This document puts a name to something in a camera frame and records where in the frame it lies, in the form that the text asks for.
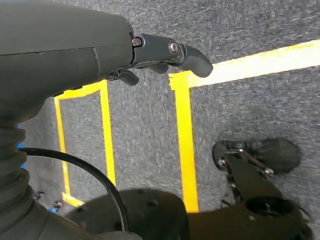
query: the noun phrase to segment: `robotic finger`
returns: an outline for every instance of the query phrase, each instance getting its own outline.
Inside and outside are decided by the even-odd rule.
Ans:
[[[178,43],[172,38],[134,34],[131,42],[133,59],[128,69],[148,67],[158,74],[163,74],[167,72],[170,65],[192,71],[201,78],[208,77],[213,70],[211,62],[201,51]],[[120,79],[130,86],[136,85],[139,81],[137,76],[127,69],[112,72],[106,78],[108,80]]]

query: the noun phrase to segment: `black robotic component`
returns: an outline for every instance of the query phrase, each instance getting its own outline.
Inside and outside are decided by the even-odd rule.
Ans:
[[[284,198],[269,181],[297,167],[300,154],[297,146],[282,138],[220,141],[213,147],[212,156],[217,168],[226,172],[226,191],[220,209],[187,214],[180,198],[167,192],[120,192],[131,230],[144,240],[313,239],[306,210]],[[112,203],[102,196],[66,217],[91,234],[121,230]]]
[[[240,151],[229,142],[217,143],[214,159],[227,170],[234,200],[196,214],[187,214],[170,193],[119,193],[102,172],[75,156],[17,148],[26,138],[18,124],[37,115],[47,98],[104,78],[135,85],[139,79],[131,69],[164,73],[169,65],[207,77],[213,67],[200,51],[168,37],[134,33],[118,15],[41,0],[0,0],[0,30],[0,240],[309,239],[299,209],[263,176],[275,173],[278,163],[288,172],[299,161],[284,162],[280,154],[263,162],[254,155],[259,151],[253,155],[252,144]],[[29,172],[20,168],[27,155],[77,165],[109,194],[75,209],[69,219],[49,212],[34,199]]]

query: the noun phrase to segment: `metal screw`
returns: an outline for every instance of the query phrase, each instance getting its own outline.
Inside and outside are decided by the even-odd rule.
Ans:
[[[271,169],[271,168],[266,168],[266,169],[264,170],[264,172],[265,172],[266,175],[269,176],[270,178],[273,177],[273,175],[274,175],[273,170],[272,170],[272,169]]]
[[[217,161],[217,164],[221,167],[224,167],[226,165],[226,160],[224,158],[220,158]]]
[[[143,41],[141,41],[141,39],[140,39],[139,37],[135,37],[132,39],[132,45],[134,47],[139,47],[141,46],[143,44]]]
[[[179,50],[179,46],[177,42],[175,41],[171,41],[169,43],[169,50],[172,53],[172,54],[176,54],[178,52]]]

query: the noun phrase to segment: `black cable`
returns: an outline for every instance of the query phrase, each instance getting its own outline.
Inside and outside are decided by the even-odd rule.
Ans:
[[[70,164],[76,165],[79,168],[85,170],[96,179],[102,183],[106,191],[110,195],[113,202],[118,208],[118,211],[120,215],[121,226],[122,231],[125,232],[131,232],[131,226],[130,223],[129,216],[128,214],[126,206],[122,201],[119,192],[115,188],[115,185],[106,175],[100,171],[99,169],[92,166],[90,163],[84,161],[82,159],[69,155],[64,152],[49,150],[49,149],[42,149],[42,148],[33,148],[33,147],[23,147],[19,148],[19,151],[25,152],[28,156],[39,156],[39,157],[47,157],[52,159],[59,159]]]

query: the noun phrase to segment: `gray arm casing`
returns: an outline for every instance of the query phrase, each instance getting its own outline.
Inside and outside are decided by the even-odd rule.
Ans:
[[[45,99],[129,65],[132,27],[121,16],[38,0],[0,0],[0,240],[122,239],[92,236],[33,200],[20,122]],[[126,240],[140,239],[122,233]]]

